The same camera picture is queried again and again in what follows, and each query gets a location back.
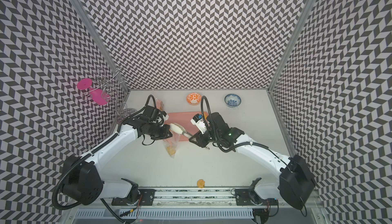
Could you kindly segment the clear resealable bag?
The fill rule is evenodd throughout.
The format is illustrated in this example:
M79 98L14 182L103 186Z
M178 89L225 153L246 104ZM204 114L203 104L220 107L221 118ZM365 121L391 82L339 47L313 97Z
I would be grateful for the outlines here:
M174 158L177 152L177 145L180 141L181 135L175 132L172 132L172 135L172 137L163 140L163 145L169 156L171 158Z
M155 99L153 102L153 107L155 108L155 112L161 113L164 111L164 103L160 99Z

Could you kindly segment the round cracker cookie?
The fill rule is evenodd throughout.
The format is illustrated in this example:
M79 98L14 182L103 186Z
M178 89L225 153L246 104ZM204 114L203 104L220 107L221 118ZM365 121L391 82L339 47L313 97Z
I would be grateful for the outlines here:
M198 188L204 188L205 187L205 181L203 179L200 179L197 181L197 187Z

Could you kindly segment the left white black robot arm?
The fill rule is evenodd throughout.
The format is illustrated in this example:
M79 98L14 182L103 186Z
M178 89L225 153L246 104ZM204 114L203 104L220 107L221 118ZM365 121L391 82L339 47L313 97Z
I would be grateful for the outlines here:
M57 210L68 210L78 205L89 205L97 199L123 198L130 204L139 201L138 184L121 178L109 180L102 170L130 143L150 136L153 141L172 137L166 112L157 108L153 95L139 111L126 117L111 136L81 156L69 156L63 164L62 175L53 190L52 205Z

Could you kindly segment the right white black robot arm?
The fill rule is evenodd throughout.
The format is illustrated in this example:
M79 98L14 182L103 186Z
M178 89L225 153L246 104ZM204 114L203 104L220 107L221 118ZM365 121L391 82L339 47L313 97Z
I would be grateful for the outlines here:
M315 177L305 159L281 154L256 142L243 130L229 127L218 112L211 112L206 96L201 97L201 113L191 122L198 132L189 141L199 147L210 143L223 153L239 153L265 167L271 177L257 178L248 188L249 198L255 205L263 200L283 199L291 207L303 210L316 187Z

